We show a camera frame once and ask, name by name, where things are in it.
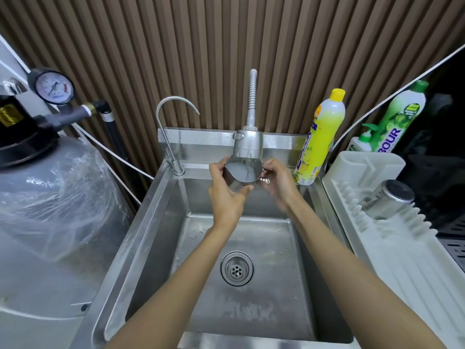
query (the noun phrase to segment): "yellow dish soap bottle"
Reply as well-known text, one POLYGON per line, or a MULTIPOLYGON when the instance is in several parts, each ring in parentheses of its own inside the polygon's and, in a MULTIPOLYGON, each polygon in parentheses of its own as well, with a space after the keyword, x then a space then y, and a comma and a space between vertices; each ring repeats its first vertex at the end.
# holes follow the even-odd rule
POLYGON ((346 115, 346 107, 342 102, 345 94, 344 89, 333 89, 329 99, 315 110, 311 130, 294 169, 294 181, 299 185, 307 186, 315 181, 334 135, 346 115))

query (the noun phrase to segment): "drain strainer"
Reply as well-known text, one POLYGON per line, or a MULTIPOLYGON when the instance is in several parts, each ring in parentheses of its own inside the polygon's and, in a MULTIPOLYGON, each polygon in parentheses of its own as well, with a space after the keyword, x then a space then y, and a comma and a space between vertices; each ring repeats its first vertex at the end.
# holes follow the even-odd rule
POLYGON ((221 261, 221 274, 226 282, 235 287, 247 284, 253 274, 252 260, 243 252, 230 252, 221 261))

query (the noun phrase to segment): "vertical wooden panel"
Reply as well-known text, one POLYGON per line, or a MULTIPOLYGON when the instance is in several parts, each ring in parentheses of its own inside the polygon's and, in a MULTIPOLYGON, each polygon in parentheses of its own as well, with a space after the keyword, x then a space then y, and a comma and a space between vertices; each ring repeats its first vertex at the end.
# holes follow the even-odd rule
MULTIPOLYGON (((340 135, 464 40, 464 10, 465 0, 3 0, 0 32, 31 66, 72 77, 78 102, 108 100, 132 163, 154 174, 160 99, 201 111, 167 103, 169 126, 235 130, 256 68, 261 130, 305 133, 342 87, 340 135)), ((100 118, 83 125, 112 147, 100 118)))

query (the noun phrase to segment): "pressure gauge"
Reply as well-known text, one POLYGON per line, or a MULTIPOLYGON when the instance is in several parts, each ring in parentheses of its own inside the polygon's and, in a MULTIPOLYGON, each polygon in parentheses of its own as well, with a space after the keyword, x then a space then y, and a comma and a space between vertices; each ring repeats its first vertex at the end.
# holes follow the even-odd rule
POLYGON ((27 83, 34 93, 49 104, 65 105, 74 96, 73 82, 51 68, 35 68, 27 75, 27 83))

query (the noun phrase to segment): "black filter housing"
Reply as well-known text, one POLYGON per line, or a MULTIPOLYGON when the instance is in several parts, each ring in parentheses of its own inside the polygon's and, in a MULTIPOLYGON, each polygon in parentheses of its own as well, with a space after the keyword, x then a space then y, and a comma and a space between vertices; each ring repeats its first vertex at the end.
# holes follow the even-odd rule
POLYGON ((0 96, 0 168, 24 163, 56 146, 58 134, 40 128, 14 96, 0 96))

